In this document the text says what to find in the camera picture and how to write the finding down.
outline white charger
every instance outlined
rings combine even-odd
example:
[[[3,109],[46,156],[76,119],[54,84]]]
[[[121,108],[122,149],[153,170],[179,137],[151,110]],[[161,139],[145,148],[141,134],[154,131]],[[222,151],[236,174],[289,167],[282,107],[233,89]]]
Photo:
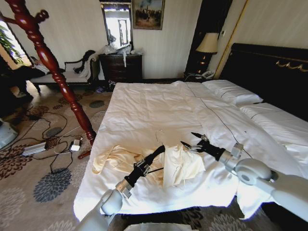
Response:
[[[80,149],[80,140],[74,140],[74,143],[71,147],[71,151],[78,151]]]

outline power strip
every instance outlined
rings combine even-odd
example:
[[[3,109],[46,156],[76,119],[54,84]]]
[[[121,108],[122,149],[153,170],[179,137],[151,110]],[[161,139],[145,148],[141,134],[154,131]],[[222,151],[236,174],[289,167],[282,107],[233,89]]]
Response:
[[[46,142],[26,147],[22,155],[27,156],[27,155],[32,155],[35,153],[45,151],[46,150],[45,145],[46,145]]]

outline pillow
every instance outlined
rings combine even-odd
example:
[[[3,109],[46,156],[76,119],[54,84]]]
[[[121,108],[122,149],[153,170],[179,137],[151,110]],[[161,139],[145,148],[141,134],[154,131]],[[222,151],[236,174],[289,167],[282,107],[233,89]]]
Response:
[[[202,84],[215,93],[217,97],[238,107],[263,101],[258,95],[227,80],[211,80]]]
[[[80,78],[86,78],[88,76],[88,73],[89,73],[89,71],[87,69],[87,65],[85,64],[82,72],[80,72],[80,74],[79,74],[79,77]]]
[[[241,111],[293,152],[300,163],[308,163],[308,122],[269,103],[243,106]]]

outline mirror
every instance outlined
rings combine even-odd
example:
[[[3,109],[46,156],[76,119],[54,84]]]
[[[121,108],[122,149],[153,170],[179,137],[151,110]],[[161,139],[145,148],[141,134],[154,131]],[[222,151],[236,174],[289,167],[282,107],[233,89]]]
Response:
[[[130,2],[101,2],[108,43],[115,49],[132,44]]]

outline plastic bag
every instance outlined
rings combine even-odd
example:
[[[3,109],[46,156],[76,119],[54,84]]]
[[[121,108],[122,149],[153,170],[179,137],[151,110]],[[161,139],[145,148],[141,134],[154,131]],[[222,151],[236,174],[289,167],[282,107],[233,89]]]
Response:
[[[110,45],[105,45],[103,48],[101,48],[97,53],[98,54],[112,54],[112,53],[116,53],[117,50],[114,49],[112,46]]]
[[[126,67],[126,54],[129,54],[130,50],[131,50],[131,45],[128,45],[127,47],[119,50],[117,53],[117,54],[123,54],[124,67]]]
[[[130,52],[131,54],[144,54],[143,48],[134,49]]]

